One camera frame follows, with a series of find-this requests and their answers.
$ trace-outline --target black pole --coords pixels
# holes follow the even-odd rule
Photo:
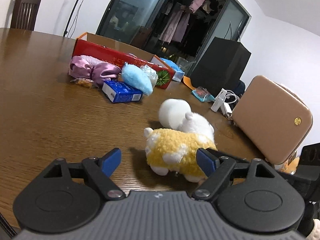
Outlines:
[[[73,9],[72,9],[72,11],[71,11],[71,14],[70,14],[70,17],[69,17],[69,20],[68,20],[68,23],[67,23],[67,26],[66,26],[66,28],[65,28],[65,30],[64,30],[64,33],[63,33],[63,37],[65,37],[65,36],[67,35],[67,33],[68,33],[67,29],[68,29],[69,23],[70,23],[70,21],[71,21],[73,12],[74,12],[75,9],[76,9],[76,6],[77,6],[78,1],[79,1],[79,0],[76,0],[75,5],[73,6]]]

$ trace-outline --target purple satin bow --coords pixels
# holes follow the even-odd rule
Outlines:
[[[73,56],[70,62],[69,75],[74,78],[88,78],[98,85],[103,85],[105,80],[117,78],[121,72],[118,66],[92,59],[89,62],[81,56]]]

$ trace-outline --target white round object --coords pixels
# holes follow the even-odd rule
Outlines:
[[[159,122],[164,128],[177,130],[188,112],[191,112],[191,107],[185,100],[167,99],[160,106]]]

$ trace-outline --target gold round logo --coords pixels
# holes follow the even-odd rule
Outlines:
[[[295,125],[300,125],[301,124],[301,118],[297,117],[296,119],[294,119],[294,124]]]

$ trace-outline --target red cardboard box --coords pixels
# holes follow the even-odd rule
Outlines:
[[[148,65],[157,71],[157,86],[164,89],[168,87],[175,74],[175,71],[156,55],[92,33],[84,33],[77,38],[72,56],[80,55],[92,56],[120,68],[125,62],[138,67]]]

